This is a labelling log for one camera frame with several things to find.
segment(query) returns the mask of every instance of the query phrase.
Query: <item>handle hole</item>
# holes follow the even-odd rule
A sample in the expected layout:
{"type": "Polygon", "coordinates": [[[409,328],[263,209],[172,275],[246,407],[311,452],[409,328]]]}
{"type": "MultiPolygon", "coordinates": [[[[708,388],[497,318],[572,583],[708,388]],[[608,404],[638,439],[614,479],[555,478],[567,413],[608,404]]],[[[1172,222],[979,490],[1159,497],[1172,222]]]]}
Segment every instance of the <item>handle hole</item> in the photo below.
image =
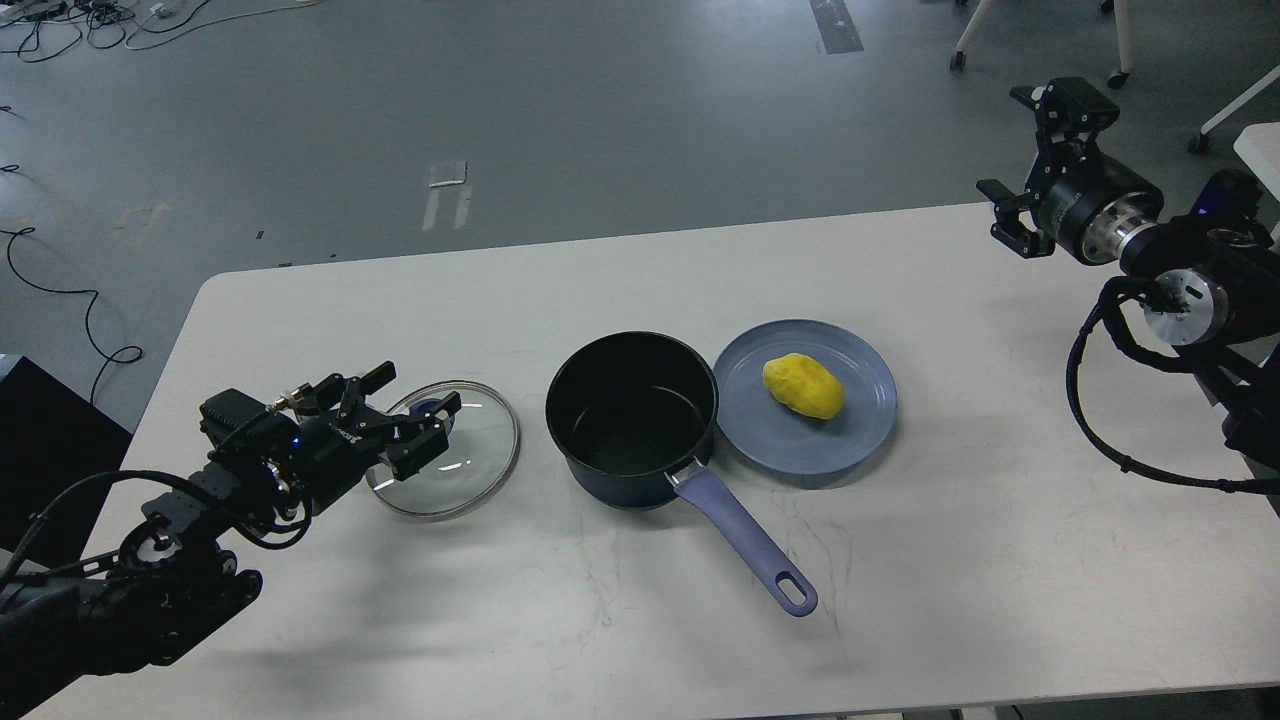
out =
{"type": "Polygon", "coordinates": [[[790,573],[782,573],[778,575],[777,583],[778,589],[782,591],[782,594],[787,596],[787,600],[790,600],[792,605],[800,605],[809,600],[809,596],[800,589],[800,585],[796,584],[795,578],[792,578],[790,573]]]}

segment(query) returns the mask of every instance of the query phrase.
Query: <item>chair wheel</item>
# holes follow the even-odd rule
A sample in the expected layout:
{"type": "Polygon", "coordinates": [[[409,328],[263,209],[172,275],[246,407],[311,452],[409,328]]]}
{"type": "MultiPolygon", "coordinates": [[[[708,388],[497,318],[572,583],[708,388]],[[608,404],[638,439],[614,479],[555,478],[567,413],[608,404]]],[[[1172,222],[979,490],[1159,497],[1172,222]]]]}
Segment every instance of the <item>chair wheel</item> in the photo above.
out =
{"type": "Polygon", "coordinates": [[[1208,136],[1202,132],[1193,135],[1190,142],[1187,143],[1187,151],[1192,155],[1208,152],[1208,136]]]}

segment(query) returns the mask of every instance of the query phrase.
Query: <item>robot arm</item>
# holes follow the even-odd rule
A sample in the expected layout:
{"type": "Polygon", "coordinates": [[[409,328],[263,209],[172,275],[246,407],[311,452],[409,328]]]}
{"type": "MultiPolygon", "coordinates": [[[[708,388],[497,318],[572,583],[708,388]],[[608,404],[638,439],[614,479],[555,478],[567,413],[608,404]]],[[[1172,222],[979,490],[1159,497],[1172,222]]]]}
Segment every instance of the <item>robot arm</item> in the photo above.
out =
{"type": "Polygon", "coordinates": [[[298,542],[315,515],[384,462],[397,479],[448,448],[451,393],[428,415],[384,415],[365,397],[396,377],[384,363],[364,377],[329,375],[270,405],[228,389],[201,406],[210,462],[189,478],[143,478],[172,489],[145,503],[145,520],[118,551],[41,574],[18,574],[24,546],[73,486],[36,518],[0,577],[0,720],[18,717],[84,674],[170,665],[253,602],[256,570],[239,570],[218,538],[237,530],[260,547],[298,542]],[[292,409],[298,423],[282,414],[292,409]],[[287,534],[284,541],[268,539],[287,534]]]}
{"type": "Polygon", "coordinates": [[[1117,261],[1128,275],[1103,288],[1068,363],[1068,398],[1082,430],[1105,455],[1146,477],[1225,491],[1280,492],[1266,480],[1199,480],[1156,470],[1115,451],[1088,428],[1075,375],[1089,332],[1100,323],[1128,357],[1166,373],[1193,374],[1226,407],[1225,445],[1280,468],[1280,351],[1261,366],[1231,346],[1280,332],[1280,256],[1254,219],[1257,181],[1222,170],[1192,210],[1162,223],[1164,196],[1152,183],[1103,154],[1098,135],[1119,118],[1083,78],[1055,78],[1010,92],[1036,115],[1037,156],[1020,195],[996,179],[978,182],[993,202],[991,234],[1023,258],[1055,246],[1084,265],[1117,261]],[[1029,213],[1034,229],[1020,217],[1029,213]],[[1120,305],[1137,300],[1147,325],[1175,355],[1143,348],[1120,305]]]}

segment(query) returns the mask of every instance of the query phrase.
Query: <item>pot handle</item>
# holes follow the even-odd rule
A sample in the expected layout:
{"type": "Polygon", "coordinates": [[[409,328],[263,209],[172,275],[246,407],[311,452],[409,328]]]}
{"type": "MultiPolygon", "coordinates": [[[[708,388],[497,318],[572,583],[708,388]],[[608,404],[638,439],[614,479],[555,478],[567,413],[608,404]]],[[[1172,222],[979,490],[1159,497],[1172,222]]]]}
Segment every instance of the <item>pot handle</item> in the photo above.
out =
{"type": "Polygon", "coordinates": [[[710,468],[694,460],[687,468],[668,474],[667,478],[675,486],[676,495],[687,500],[716,524],[724,539],[737,551],[739,557],[764,583],[783,610],[803,618],[818,607],[818,591],[710,468]],[[782,589],[785,582],[790,582],[804,594],[800,602],[787,597],[782,589]]]}

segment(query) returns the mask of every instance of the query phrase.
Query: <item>saucepan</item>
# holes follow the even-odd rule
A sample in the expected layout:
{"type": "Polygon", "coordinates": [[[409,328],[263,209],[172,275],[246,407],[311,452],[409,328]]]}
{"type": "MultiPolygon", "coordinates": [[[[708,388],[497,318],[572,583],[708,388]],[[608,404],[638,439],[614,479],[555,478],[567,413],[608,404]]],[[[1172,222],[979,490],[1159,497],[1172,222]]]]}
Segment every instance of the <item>saucepan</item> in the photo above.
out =
{"type": "Polygon", "coordinates": [[[648,510],[685,498],[783,610],[808,615],[818,606],[813,584],[707,466],[718,405],[716,375],[691,347],[623,332],[564,361],[547,393],[547,425],[573,478],[596,500],[648,510]]]}

